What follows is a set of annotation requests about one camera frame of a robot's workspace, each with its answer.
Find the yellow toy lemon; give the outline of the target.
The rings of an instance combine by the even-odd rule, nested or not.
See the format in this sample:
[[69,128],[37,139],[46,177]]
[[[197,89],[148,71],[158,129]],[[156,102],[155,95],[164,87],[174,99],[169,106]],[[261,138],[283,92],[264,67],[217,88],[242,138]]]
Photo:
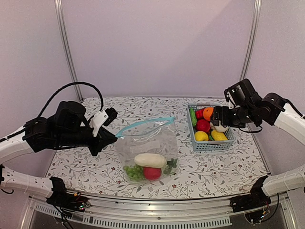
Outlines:
[[197,131],[195,134],[195,140],[198,142],[209,141],[209,136],[204,131]]

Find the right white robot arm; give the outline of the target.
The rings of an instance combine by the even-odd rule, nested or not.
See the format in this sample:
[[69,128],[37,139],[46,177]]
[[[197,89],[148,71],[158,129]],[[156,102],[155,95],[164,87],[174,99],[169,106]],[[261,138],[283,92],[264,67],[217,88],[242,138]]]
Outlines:
[[[263,122],[275,126],[301,144],[305,142],[305,116],[293,103],[276,93],[261,97],[248,79],[243,79],[225,89],[228,106],[216,106],[211,122],[214,126],[245,128],[248,123],[260,127]],[[305,167],[289,170],[275,176],[259,178],[246,198],[250,208],[258,207],[265,196],[270,197],[305,186]]]

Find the red toy tomato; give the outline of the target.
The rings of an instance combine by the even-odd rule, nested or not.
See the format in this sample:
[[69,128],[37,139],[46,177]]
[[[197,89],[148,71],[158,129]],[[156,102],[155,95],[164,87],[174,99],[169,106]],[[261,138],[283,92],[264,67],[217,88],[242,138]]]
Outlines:
[[153,167],[144,167],[143,175],[144,175],[145,179],[147,179],[149,181],[158,180],[162,175],[162,169],[153,168]]

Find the white toy radish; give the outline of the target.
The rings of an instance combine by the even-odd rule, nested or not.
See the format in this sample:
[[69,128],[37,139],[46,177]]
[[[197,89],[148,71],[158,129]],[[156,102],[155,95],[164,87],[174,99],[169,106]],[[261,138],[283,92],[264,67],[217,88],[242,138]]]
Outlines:
[[136,165],[141,167],[163,168],[167,160],[160,154],[142,153],[134,158]]

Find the orange toy fruit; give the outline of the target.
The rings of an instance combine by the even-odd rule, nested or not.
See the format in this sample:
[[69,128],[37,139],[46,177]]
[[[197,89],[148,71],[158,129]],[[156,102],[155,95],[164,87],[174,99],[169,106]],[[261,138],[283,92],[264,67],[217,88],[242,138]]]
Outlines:
[[213,107],[206,107],[203,109],[203,118],[210,122],[211,117],[213,115],[214,108]]

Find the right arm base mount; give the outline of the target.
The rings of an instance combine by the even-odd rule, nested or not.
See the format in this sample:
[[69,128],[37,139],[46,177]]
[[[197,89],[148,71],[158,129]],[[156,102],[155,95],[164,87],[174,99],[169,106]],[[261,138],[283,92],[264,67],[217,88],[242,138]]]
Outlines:
[[266,207],[266,209],[262,209],[258,213],[250,212],[244,214],[245,219],[252,225],[269,221],[276,214],[279,207],[279,194],[277,193],[276,207],[273,213],[268,218],[266,217],[271,210],[271,199],[263,192],[262,189],[263,183],[267,178],[268,176],[258,178],[252,186],[249,194],[238,195],[230,198],[230,207],[234,213],[251,210],[258,207]]

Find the red toy cabbage ball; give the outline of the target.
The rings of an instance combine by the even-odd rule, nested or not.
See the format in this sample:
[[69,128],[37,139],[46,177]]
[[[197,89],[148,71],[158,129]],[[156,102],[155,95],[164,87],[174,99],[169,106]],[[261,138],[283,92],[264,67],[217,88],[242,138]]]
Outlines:
[[210,123],[205,119],[200,119],[200,120],[197,121],[196,130],[197,131],[203,131],[203,132],[207,133],[210,130]]

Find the clear zip top bag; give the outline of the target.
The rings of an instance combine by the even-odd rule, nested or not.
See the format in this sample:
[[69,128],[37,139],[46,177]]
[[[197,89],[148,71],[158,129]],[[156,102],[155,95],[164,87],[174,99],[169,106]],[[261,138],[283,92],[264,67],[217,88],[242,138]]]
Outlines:
[[[129,125],[120,130],[114,144],[122,168],[134,166],[134,158],[142,153],[160,154],[167,160],[161,168],[162,175],[158,180],[166,179],[176,174],[179,159],[174,117],[155,118]],[[126,180],[131,184],[142,184],[149,181],[130,181],[123,170]]]

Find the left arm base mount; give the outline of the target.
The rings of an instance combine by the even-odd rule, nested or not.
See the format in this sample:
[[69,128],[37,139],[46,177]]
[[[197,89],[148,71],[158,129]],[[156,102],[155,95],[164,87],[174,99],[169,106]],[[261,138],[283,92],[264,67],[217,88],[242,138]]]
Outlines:
[[76,192],[68,193],[65,184],[61,178],[51,177],[52,194],[46,198],[46,202],[59,212],[61,223],[66,229],[72,229],[73,226],[69,222],[74,212],[84,212],[85,209],[91,206],[89,199]]

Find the green toy grapes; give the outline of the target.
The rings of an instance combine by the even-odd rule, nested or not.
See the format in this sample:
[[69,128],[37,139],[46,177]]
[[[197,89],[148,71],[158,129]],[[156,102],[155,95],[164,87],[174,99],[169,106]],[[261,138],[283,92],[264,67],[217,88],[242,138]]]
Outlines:
[[143,167],[139,165],[134,166],[124,166],[123,170],[125,171],[127,178],[130,181],[143,181],[145,180],[144,174],[143,174]]

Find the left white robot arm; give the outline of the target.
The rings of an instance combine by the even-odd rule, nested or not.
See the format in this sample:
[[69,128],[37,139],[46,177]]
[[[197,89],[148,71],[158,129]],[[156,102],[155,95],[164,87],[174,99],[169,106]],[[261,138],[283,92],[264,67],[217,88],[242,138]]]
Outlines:
[[106,146],[117,141],[106,130],[116,117],[114,108],[101,109],[90,119],[85,117],[83,105],[73,101],[60,102],[54,115],[38,116],[24,124],[15,133],[0,140],[0,188],[21,189],[26,193],[52,198],[60,207],[67,207],[71,197],[62,179],[42,178],[16,172],[3,164],[21,155],[46,149],[64,150],[86,147],[97,156]]

